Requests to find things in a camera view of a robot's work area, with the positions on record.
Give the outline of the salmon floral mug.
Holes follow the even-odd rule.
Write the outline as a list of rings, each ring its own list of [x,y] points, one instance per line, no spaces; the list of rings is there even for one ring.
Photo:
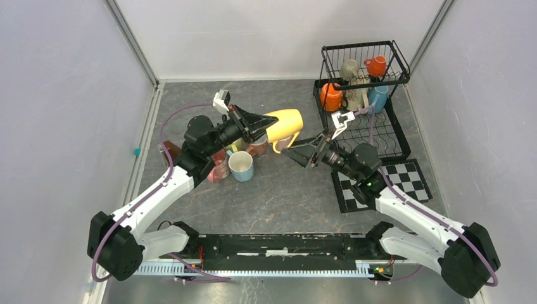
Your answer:
[[[263,136],[255,142],[248,145],[246,152],[251,156],[263,155],[269,145],[267,136]]]

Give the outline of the light blue hexagonal mug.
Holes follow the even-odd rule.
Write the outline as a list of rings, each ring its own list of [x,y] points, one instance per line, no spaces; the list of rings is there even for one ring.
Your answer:
[[[239,182],[251,180],[254,174],[253,157],[246,151],[226,151],[231,174]]]

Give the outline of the pink patterned mug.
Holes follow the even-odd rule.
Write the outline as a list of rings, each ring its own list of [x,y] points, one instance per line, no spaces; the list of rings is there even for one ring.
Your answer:
[[[227,153],[224,149],[221,149],[219,152],[215,153],[212,156],[212,160],[215,164],[211,172],[209,173],[207,179],[211,183],[216,183],[222,179],[225,179],[229,176],[230,170],[227,164]]]

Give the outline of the teal blue mug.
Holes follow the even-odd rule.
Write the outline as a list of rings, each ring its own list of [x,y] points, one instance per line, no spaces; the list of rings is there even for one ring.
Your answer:
[[[382,86],[373,87],[368,92],[367,97],[369,100],[369,104],[374,107],[375,114],[380,113],[382,109],[384,108],[388,100],[388,90],[389,90],[388,86],[382,85]]]

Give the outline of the light pink hexagonal mug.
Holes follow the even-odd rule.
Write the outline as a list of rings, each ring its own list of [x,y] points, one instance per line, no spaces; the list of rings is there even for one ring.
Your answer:
[[[277,141],[276,144],[275,144],[275,150],[280,153],[282,149],[284,149],[284,148],[286,148],[286,147],[288,147],[290,145],[292,140],[293,140],[293,137],[289,136],[289,137],[286,137],[284,139],[281,139],[280,141]]]

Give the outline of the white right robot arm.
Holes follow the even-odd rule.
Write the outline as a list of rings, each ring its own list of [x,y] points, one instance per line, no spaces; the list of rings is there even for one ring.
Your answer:
[[[465,225],[444,217],[395,186],[373,145],[361,143],[347,151],[321,133],[281,152],[302,167],[324,163],[349,177],[355,181],[351,191],[359,203],[411,229],[405,232],[386,222],[374,226],[365,242],[371,257],[389,254],[417,262],[465,298],[475,297],[485,286],[498,286],[501,262],[488,230],[477,222]]]

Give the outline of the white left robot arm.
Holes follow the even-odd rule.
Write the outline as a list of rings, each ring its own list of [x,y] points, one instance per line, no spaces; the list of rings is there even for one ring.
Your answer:
[[[87,254],[92,259],[94,281],[111,277],[124,281],[146,260],[169,253],[191,258],[199,241],[181,226],[147,232],[148,226],[172,203],[201,184],[215,167],[213,155],[238,139],[252,143],[278,122],[272,115],[250,113],[236,105],[227,107],[228,119],[214,125],[198,115],[190,119],[181,152],[172,158],[165,152],[169,167],[145,192],[111,214],[98,212],[89,226]]]

